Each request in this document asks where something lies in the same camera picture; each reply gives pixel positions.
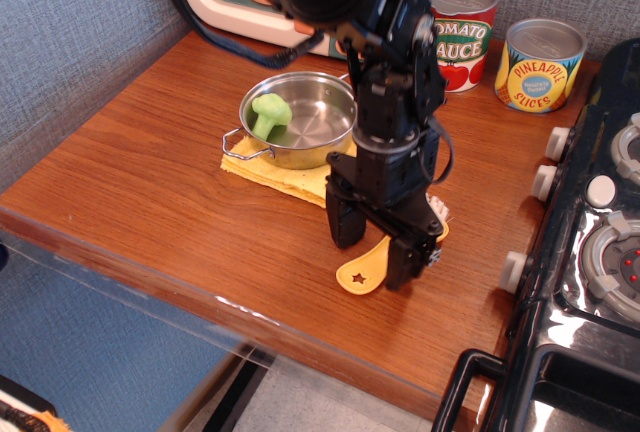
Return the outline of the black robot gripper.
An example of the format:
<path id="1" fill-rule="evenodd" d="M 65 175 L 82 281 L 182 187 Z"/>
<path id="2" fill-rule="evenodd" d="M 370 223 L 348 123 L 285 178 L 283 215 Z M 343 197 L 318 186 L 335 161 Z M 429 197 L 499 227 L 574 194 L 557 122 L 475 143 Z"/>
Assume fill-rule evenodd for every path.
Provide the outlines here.
<path id="1" fill-rule="evenodd" d="M 326 186 L 331 237 L 346 249 L 364 236 L 371 222 L 391 237 L 385 287 L 399 291 L 440 260 L 437 237 L 443 226 L 425 193 L 438 181 L 435 165 L 441 135 L 429 129 L 406 144 L 357 146 L 354 157 L 332 152 Z"/>

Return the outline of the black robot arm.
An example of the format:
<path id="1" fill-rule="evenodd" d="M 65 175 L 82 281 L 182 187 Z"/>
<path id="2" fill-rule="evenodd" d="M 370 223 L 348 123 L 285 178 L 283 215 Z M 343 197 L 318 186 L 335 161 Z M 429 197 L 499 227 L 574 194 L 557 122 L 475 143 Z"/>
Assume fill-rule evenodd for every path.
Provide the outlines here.
<path id="1" fill-rule="evenodd" d="M 332 153 L 326 210 L 341 248 L 368 224 L 390 239 L 385 285 L 418 278 L 438 255 L 443 226 L 426 192 L 442 181 L 435 118 L 445 82 L 429 0 L 272 0 L 288 17 L 331 35 L 347 55 L 357 113 L 354 156 Z"/>

